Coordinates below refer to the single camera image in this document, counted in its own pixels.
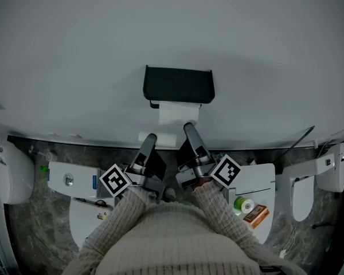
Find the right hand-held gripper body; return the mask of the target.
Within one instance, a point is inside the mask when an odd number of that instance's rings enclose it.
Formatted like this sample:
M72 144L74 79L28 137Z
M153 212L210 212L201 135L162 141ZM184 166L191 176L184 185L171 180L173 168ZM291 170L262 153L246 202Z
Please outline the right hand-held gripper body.
M219 162L202 145L194 149L185 141L177 152L177 183L187 189L196 185L202 178L212 178L225 188L230 188L234 179L241 172L241 167L228 155Z

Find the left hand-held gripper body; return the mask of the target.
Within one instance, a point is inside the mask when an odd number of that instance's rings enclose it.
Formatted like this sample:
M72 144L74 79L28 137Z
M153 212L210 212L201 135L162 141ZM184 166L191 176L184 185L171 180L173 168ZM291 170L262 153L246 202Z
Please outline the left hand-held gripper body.
M100 181L114 198L119 196L127 187L134 186L153 192L156 196L156 203L160 203L165 191L163 181L165 172L166 163L153 149L145 167L133 168L131 162L122 171L117 164L114 164L100 177Z

